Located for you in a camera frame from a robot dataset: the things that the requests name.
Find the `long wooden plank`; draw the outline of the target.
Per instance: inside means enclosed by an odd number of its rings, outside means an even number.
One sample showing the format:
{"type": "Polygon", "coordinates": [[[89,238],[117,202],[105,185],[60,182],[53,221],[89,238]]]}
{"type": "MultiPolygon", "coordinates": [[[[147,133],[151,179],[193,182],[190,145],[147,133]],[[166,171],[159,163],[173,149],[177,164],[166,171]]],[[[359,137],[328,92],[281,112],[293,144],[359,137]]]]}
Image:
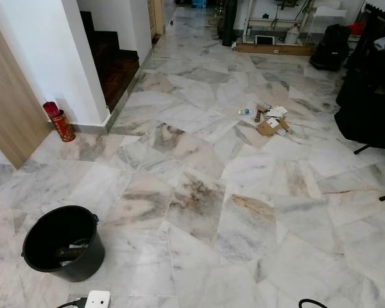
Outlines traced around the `long wooden plank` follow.
{"type": "Polygon", "coordinates": [[[315,47],[301,45],[265,45],[237,43],[235,50],[239,53],[257,53],[257,54],[278,54],[287,56],[312,56],[315,53],[315,47]]]}

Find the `white plastic jug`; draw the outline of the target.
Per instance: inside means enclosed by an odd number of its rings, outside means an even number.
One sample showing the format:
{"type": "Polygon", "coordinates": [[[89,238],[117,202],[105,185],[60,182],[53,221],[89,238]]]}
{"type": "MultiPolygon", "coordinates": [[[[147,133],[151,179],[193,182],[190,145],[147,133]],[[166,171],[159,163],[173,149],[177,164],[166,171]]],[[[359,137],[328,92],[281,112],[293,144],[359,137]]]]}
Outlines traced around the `white plastic jug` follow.
{"type": "Polygon", "coordinates": [[[287,30],[286,37],[284,37],[284,44],[298,45],[299,33],[299,24],[293,24],[287,30]]]}

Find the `white plastic tray shelf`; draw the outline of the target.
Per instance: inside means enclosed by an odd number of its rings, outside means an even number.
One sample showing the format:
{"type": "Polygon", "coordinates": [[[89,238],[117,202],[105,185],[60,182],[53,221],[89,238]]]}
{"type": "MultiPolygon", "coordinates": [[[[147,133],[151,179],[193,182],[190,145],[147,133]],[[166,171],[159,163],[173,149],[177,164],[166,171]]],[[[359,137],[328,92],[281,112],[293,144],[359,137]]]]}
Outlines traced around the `white plastic tray shelf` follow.
{"type": "Polygon", "coordinates": [[[344,24],[347,10],[330,6],[313,6],[308,10],[303,30],[307,33],[325,33],[333,24],[344,24]]]}

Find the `red plastic bag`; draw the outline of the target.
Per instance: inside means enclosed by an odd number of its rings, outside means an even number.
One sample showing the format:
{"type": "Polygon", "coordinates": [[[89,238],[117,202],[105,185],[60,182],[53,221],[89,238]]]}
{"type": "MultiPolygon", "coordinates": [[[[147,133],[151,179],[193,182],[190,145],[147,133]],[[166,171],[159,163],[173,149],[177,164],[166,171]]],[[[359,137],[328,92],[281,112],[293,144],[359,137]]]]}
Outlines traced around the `red plastic bag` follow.
{"type": "Polygon", "coordinates": [[[353,24],[349,24],[347,26],[349,29],[349,33],[351,36],[361,36],[366,28],[366,23],[365,22],[354,22],[353,24]]]}

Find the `black folding chair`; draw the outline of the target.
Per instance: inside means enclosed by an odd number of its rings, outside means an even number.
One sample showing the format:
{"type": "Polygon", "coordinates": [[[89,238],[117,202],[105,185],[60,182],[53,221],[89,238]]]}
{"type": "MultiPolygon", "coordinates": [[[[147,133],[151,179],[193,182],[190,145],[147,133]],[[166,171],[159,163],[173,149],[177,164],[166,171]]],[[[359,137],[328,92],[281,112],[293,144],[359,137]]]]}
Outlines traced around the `black folding chair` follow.
{"type": "Polygon", "coordinates": [[[354,155],[369,148],[385,150],[385,69],[346,71],[336,103],[339,131],[346,140],[363,144],[354,155]]]}

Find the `dark wooden staircase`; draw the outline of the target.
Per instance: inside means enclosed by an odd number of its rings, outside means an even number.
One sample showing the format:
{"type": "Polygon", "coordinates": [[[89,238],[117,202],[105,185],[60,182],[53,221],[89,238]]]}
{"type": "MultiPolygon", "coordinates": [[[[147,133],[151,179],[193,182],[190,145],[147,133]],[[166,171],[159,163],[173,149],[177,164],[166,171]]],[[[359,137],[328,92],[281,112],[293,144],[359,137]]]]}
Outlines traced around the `dark wooden staircase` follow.
{"type": "Polygon", "coordinates": [[[136,51],[120,49],[117,32],[96,30],[92,13],[81,11],[80,15],[105,103],[112,112],[139,70],[139,56],[136,51]]]}

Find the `black plastic bucket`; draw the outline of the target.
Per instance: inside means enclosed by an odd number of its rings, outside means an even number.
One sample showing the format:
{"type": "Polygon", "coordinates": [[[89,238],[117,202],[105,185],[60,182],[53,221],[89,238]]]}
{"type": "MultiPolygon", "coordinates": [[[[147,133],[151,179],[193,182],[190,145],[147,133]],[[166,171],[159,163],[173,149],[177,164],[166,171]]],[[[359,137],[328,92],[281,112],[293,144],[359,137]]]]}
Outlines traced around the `black plastic bucket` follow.
{"type": "Polygon", "coordinates": [[[98,215],[77,205],[53,209],[30,228],[21,256],[33,270],[68,282],[95,275],[105,259],[98,215]]]}

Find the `dark green rolled mat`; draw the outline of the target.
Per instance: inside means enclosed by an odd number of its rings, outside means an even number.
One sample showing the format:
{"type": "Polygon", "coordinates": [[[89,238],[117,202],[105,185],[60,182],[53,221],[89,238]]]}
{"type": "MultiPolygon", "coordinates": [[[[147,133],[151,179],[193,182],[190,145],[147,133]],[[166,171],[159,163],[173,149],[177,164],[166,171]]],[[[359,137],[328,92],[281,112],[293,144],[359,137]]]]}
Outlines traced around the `dark green rolled mat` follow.
{"type": "Polygon", "coordinates": [[[221,32],[221,45],[225,47],[230,47],[235,41],[234,24],[237,17],[238,2],[239,0],[225,0],[221,32]]]}

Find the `light wooden door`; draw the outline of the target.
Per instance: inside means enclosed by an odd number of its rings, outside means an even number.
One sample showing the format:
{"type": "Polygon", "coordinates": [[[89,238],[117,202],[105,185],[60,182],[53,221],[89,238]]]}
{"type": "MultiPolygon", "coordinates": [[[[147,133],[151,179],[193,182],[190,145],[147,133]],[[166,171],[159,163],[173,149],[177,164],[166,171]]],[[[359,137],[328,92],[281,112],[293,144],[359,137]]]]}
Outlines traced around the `light wooden door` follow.
{"type": "Polygon", "coordinates": [[[21,168],[49,133],[39,99],[0,30],[0,151],[21,168]]]}

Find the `wooden top sewing table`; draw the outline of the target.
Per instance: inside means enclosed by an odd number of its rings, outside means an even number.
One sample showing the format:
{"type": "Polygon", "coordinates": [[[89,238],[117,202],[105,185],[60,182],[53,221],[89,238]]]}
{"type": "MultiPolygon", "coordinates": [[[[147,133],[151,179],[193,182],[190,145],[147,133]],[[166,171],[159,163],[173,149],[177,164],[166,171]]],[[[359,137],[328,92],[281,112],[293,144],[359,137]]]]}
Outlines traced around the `wooden top sewing table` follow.
{"type": "Polygon", "coordinates": [[[284,44],[287,30],[293,24],[299,24],[298,45],[304,46],[305,39],[302,35],[307,9],[312,6],[312,0],[244,0],[243,4],[243,29],[239,43],[254,44],[255,35],[268,35],[277,38],[275,45],[284,44]],[[257,2],[263,8],[274,6],[271,13],[254,15],[257,2]]]}

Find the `red tin canister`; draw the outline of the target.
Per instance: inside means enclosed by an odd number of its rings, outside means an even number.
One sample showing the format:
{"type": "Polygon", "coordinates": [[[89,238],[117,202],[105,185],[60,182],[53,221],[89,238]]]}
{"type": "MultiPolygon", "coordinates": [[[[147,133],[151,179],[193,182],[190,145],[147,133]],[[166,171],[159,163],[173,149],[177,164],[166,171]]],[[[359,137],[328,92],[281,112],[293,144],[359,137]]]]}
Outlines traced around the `red tin canister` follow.
{"type": "Polygon", "coordinates": [[[49,120],[51,120],[51,124],[54,126],[55,131],[60,136],[61,141],[73,141],[76,138],[76,135],[71,124],[67,120],[64,111],[59,109],[57,104],[53,101],[46,101],[42,106],[49,120]]]}

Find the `brown cardboard box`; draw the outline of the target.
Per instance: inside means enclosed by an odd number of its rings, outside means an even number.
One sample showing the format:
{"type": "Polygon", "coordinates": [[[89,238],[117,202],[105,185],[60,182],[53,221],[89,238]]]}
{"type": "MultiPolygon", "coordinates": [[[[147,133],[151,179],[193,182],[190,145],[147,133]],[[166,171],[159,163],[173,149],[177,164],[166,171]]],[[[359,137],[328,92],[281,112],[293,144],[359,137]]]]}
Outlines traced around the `brown cardboard box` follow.
{"type": "Polygon", "coordinates": [[[257,125],[257,131],[263,136],[285,135],[287,132],[291,132],[285,120],[275,117],[260,121],[257,125]]]}

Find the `black canister vacuum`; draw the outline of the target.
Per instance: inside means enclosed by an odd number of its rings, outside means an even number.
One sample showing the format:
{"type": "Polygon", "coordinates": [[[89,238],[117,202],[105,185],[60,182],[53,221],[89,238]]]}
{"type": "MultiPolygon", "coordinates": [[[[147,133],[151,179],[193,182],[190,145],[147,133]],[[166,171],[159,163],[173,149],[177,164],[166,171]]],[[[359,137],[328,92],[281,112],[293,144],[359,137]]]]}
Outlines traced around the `black canister vacuum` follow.
{"type": "Polygon", "coordinates": [[[309,61],[317,70],[338,71],[349,54],[351,30],[342,24],[331,24],[309,61]]]}

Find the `white paper card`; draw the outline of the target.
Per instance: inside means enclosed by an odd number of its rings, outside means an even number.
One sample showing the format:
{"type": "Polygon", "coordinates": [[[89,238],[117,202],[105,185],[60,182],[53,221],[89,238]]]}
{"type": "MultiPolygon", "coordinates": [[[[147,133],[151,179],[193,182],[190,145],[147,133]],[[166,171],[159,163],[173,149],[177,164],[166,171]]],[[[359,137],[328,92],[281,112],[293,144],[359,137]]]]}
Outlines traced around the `white paper card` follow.
{"type": "Polygon", "coordinates": [[[287,110],[283,106],[275,106],[273,108],[268,109],[264,117],[274,117],[277,119],[282,119],[286,116],[287,110]]]}

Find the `wooden doorway frame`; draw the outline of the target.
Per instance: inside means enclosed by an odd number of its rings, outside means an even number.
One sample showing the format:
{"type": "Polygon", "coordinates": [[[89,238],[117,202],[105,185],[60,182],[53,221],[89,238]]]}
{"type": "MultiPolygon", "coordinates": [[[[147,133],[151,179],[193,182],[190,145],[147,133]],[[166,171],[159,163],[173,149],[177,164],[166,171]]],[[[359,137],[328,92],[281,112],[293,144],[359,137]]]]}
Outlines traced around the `wooden doorway frame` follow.
{"type": "Polygon", "coordinates": [[[164,33],[163,0],[148,0],[148,17],[152,42],[155,44],[164,33]]]}

